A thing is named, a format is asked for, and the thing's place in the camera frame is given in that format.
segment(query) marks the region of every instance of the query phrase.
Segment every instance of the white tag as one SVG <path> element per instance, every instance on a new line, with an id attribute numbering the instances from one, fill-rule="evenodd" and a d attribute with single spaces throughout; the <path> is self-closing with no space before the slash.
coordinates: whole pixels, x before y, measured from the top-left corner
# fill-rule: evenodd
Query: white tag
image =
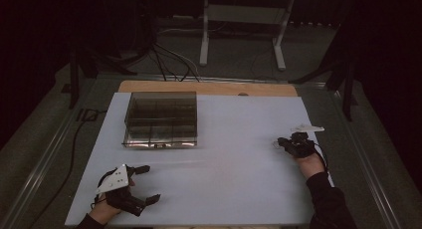
<path id="1" fill-rule="evenodd" d="M 307 125 L 307 124 L 301 124 L 297 127 L 291 128 L 291 131 L 296 131 L 296 132 L 324 131 L 324 130 L 325 129 L 323 127 L 312 126 L 312 125 Z"/>
<path id="2" fill-rule="evenodd" d="M 128 185 L 129 180 L 127 177 L 126 165 L 123 164 L 112 175 L 110 175 L 103 181 L 102 185 L 97 189 L 96 193 L 100 194 L 118 188 L 126 187 Z"/>

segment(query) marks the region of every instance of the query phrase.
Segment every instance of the glass box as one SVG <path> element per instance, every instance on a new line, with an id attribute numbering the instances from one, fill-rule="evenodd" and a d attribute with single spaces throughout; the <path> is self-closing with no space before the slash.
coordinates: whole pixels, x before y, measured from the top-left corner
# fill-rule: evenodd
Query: glass box
<path id="1" fill-rule="evenodd" d="M 132 93 L 123 145 L 139 148 L 190 147 L 197 143 L 195 92 Z"/>

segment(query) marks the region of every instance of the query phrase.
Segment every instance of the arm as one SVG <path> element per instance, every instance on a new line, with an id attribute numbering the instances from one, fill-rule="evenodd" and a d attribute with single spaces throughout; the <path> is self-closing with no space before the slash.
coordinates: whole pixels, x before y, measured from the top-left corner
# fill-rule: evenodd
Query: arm
<path id="1" fill-rule="evenodd" d="M 357 228 L 345 204 L 342 191 L 331 187 L 328 173 L 324 172 L 319 157 L 314 153 L 306 158 L 296 158 L 313 198 L 315 215 L 311 229 Z"/>
<path id="2" fill-rule="evenodd" d="M 106 224 L 121 210 L 116 209 L 106 203 L 105 200 L 96 204 L 93 210 L 87 214 L 84 220 L 76 229 L 103 229 Z"/>

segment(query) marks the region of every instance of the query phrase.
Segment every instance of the white paper sheet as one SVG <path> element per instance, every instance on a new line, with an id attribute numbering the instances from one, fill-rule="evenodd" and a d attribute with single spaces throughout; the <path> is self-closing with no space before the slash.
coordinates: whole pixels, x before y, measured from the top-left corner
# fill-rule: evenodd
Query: white paper sheet
<path id="1" fill-rule="evenodd" d="M 115 226 L 295 225 L 313 215 L 305 179 L 273 142 L 311 124 L 301 98 L 197 96 L 198 146 L 136 150 L 121 145 L 130 94 L 116 93 L 93 149 L 66 225 L 90 211 L 109 170 L 150 165 L 134 175 L 133 196 L 161 194 L 139 217 L 121 213 Z M 313 133 L 310 139 L 317 142 Z"/>

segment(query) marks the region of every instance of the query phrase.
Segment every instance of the wooden board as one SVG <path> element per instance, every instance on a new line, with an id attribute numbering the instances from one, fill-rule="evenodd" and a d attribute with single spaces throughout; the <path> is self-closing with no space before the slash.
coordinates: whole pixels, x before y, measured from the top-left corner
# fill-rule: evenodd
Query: wooden board
<path id="1" fill-rule="evenodd" d="M 246 94 L 255 97 L 297 97 L 291 85 L 251 83 L 197 83 L 197 82 L 154 82 L 124 81 L 120 93 L 131 92 L 196 92 L 197 95 L 238 96 Z"/>

